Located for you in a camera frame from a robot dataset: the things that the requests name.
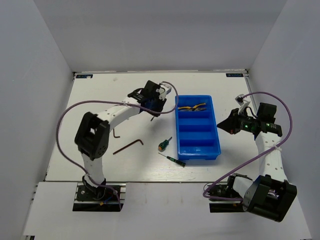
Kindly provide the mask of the yellow black needle-nose pliers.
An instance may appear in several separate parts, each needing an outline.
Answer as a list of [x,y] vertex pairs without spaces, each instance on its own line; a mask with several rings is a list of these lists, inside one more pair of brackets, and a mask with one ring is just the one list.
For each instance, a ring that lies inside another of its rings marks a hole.
[[178,110],[181,112],[200,112],[206,110],[206,103],[199,103],[194,106],[182,106]]

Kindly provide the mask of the thick large hex key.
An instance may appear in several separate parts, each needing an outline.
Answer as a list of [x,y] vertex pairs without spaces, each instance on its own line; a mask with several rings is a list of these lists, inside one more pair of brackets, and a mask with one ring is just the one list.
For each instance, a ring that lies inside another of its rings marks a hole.
[[116,151],[115,151],[115,152],[113,152],[112,154],[113,154],[113,155],[116,155],[116,154],[118,154],[118,153],[120,153],[120,152],[124,151],[125,149],[127,149],[127,148],[129,148],[129,147],[133,146],[133,145],[134,145],[134,144],[136,144],[136,143],[140,143],[142,146],[144,145],[144,143],[143,143],[143,141],[142,141],[141,139],[136,139],[136,140],[134,140],[134,141],[130,142],[129,144],[127,144],[127,145],[123,146],[122,148],[120,148],[120,149],[116,150]]

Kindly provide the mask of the green stubby screwdriver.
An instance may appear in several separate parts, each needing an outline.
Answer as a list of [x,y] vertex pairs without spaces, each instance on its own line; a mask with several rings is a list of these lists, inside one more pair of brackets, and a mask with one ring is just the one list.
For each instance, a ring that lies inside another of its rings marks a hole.
[[167,146],[169,145],[170,140],[172,139],[172,137],[170,137],[169,139],[165,139],[164,141],[162,141],[159,145],[158,145],[158,150],[160,152],[163,152]]

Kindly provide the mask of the thin small hex key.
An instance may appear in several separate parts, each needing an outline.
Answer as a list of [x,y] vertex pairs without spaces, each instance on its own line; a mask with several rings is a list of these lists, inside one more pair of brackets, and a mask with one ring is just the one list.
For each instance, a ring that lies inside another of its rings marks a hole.
[[113,137],[114,137],[115,139],[120,138],[120,136],[119,136],[119,135],[116,135],[116,133],[115,133],[115,129],[113,129],[113,130],[112,130],[112,134],[113,134]]

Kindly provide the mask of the slim green precision screwdriver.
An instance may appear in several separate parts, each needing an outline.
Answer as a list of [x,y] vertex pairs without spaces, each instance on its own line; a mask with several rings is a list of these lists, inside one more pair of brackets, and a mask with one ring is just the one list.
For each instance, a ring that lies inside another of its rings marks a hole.
[[183,168],[184,168],[185,165],[186,165],[185,162],[180,161],[180,160],[178,160],[178,159],[175,159],[175,158],[173,158],[173,157],[171,157],[171,156],[164,155],[164,154],[162,154],[162,153],[160,153],[160,152],[159,152],[158,154],[160,154],[161,156],[165,157],[166,159],[170,160],[171,162],[176,163],[177,165],[179,165],[179,166],[181,166],[181,167],[183,167]]

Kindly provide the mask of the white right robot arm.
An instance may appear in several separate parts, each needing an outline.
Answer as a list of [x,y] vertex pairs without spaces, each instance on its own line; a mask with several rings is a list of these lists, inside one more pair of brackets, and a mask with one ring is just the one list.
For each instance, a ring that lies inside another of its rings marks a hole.
[[297,187],[290,184],[284,172],[281,150],[282,128],[275,123],[276,105],[261,103],[257,114],[248,115],[249,102],[240,104],[231,111],[218,128],[235,135],[240,131],[253,134],[261,157],[259,175],[252,180],[247,175],[233,173],[227,183],[210,191],[215,197],[231,198],[241,202],[245,212],[281,222],[294,199]]

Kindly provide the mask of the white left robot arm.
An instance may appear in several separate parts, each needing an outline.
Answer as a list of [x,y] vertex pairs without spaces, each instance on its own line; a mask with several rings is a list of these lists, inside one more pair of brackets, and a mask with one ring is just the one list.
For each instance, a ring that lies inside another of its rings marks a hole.
[[81,153],[85,176],[83,183],[89,187],[88,193],[99,200],[105,196],[106,178],[103,173],[102,157],[109,145],[110,132],[144,110],[151,110],[157,117],[167,101],[172,87],[167,83],[147,81],[141,90],[134,90],[120,103],[97,114],[84,114],[75,136],[75,144]]

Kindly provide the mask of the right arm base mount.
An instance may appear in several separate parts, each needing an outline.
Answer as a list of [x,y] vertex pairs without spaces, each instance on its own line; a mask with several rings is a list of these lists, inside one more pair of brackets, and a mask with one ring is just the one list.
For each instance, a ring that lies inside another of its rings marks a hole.
[[244,213],[242,197],[226,183],[218,183],[207,193],[210,213]]

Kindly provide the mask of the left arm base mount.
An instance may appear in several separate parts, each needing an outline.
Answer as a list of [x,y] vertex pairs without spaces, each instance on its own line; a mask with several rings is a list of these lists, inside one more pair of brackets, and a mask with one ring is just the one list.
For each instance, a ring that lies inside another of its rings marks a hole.
[[73,212],[120,212],[125,202],[126,185],[113,184],[109,188],[103,188],[97,195],[83,184],[78,184],[73,201]]

